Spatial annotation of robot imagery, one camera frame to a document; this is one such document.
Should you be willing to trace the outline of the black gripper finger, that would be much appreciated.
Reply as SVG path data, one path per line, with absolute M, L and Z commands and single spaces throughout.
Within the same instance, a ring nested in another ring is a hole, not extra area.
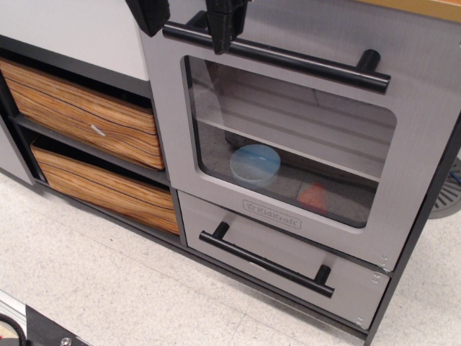
M 149 37 L 153 37 L 169 21 L 168 0 L 126 0 L 139 28 Z
M 244 29 L 249 1 L 206 0 L 208 31 L 216 55 L 226 53 Z

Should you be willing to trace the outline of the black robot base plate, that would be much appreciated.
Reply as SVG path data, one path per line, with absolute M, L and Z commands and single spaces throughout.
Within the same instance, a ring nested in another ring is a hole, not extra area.
M 1 302 L 1 345 L 89 345 L 30 306 Z

